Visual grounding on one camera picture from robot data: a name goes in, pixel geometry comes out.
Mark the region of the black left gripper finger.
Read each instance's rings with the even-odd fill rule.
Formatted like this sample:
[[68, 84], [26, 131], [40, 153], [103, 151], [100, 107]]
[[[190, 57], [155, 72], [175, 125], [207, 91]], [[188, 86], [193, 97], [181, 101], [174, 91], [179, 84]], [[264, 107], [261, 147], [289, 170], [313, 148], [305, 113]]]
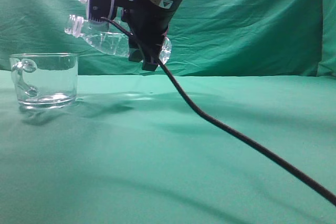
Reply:
[[147, 36], [142, 41], [141, 46], [143, 52], [143, 64], [142, 70], [144, 71], [155, 71], [158, 66], [159, 55], [162, 50], [165, 36]]

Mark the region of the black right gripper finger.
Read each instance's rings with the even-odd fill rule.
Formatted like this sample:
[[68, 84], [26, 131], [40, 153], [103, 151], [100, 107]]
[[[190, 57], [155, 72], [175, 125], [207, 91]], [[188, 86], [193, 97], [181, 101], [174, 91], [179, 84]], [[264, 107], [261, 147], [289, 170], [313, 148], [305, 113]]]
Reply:
[[138, 48], [130, 48], [128, 60], [130, 62], [141, 62], [142, 61], [142, 52]]

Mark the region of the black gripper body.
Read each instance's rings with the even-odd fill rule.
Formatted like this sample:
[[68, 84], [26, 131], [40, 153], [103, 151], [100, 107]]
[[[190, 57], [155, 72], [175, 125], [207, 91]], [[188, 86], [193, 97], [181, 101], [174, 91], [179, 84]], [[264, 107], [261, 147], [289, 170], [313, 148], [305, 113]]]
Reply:
[[138, 40], [161, 50], [168, 29], [163, 0], [115, 0], [115, 5], [123, 8], [122, 20]]

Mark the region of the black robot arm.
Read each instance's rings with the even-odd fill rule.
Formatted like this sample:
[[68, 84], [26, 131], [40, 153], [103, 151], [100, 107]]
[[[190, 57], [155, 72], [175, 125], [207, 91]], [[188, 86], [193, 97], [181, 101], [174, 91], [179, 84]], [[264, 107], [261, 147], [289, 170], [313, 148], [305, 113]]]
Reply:
[[115, 0], [122, 8], [121, 20], [137, 41], [129, 39], [129, 61], [142, 62], [142, 69], [155, 71], [169, 24], [182, 0]]

